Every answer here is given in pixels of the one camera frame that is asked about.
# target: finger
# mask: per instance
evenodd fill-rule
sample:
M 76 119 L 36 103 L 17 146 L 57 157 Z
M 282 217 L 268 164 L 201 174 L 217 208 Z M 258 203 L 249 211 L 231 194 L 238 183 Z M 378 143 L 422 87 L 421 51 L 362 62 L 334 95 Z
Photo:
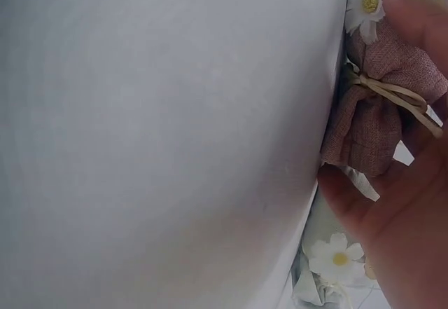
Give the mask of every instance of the finger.
M 366 198 L 337 167 L 324 165 L 318 172 L 319 187 L 342 225 L 355 237 L 373 201 Z
M 408 43 L 424 49 L 448 76 L 448 13 L 422 0 L 383 0 L 386 17 Z
M 368 177 L 367 179 L 380 197 L 386 196 L 386 192 L 392 187 L 392 185 L 397 183 L 406 169 L 406 164 L 401 163 L 398 160 L 392 160 L 391 166 L 385 173 L 376 177 Z

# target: flower petal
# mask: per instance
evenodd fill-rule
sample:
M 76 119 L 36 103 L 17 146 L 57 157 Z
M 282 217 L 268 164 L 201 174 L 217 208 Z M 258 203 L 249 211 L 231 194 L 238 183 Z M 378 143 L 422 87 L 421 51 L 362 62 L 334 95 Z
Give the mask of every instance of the flower petal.
M 383 19 L 383 17 L 386 15 L 383 8 L 383 2 L 380 0 L 378 4 L 378 10 L 376 13 L 373 13 L 369 16 L 370 20 L 373 20 L 374 22 L 379 22 Z
M 361 23 L 365 20 L 365 16 L 356 10 L 349 10 L 345 13 L 345 31 L 353 34 Z
M 377 40 L 377 23 L 366 20 L 361 23 L 359 32 L 364 43 L 369 45 Z
M 309 260 L 309 269 L 311 272 L 321 274 L 327 269 L 327 263 L 325 259 L 312 258 Z
M 359 260 L 364 256 L 364 251 L 360 244 L 352 244 L 345 253 L 351 260 Z
M 347 237 L 343 233 L 335 233 L 331 235 L 330 246 L 334 252 L 345 252 L 347 249 Z
M 330 251 L 330 245 L 322 240 L 317 240 L 311 246 L 311 254 L 314 258 L 326 255 Z

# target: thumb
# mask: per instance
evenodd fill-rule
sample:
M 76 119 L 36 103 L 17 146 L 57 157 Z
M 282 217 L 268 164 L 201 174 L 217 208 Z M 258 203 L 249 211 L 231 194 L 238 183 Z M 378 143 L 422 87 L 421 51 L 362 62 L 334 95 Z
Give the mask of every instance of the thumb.
M 333 165 L 325 164 L 317 174 L 319 188 L 342 225 L 359 240 L 360 225 L 373 201 L 366 198 L 351 180 Z
M 425 50 L 448 77 L 448 12 L 435 2 L 383 0 L 386 17 L 404 40 Z

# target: white flower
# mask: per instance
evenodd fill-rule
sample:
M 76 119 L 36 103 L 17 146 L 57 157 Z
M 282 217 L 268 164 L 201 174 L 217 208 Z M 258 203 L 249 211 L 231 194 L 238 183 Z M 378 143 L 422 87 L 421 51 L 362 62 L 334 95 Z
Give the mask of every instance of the white flower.
M 345 14 L 345 30 L 353 34 L 359 27 L 366 44 L 377 40 L 377 22 L 384 17 L 382 0 L 348 0 Z
M 310 271 L 329 282 L 349 284 L 365 274 L 364 263 L 356 261 L 364 256 L 361 245 L 347 248 L 347 237 L 343 233 L 333 234 L 330 243 L 317 240 L 311 253 Z

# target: yellow flower center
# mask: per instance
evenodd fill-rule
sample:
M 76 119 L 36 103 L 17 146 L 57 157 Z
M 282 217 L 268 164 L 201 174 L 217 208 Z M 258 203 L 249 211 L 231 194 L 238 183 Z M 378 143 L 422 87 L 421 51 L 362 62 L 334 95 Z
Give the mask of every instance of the yellow flower center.
M 347 264 L 347 262 L 349 262 L 349 258 L 344 253 L 336 253 L 333 256 L 333 263 L 336 266 L 343 266 L 343 265 Z
M 363 0 L 363 10 L 366 13 L 374 13 L 378 9 L 379 0 Z

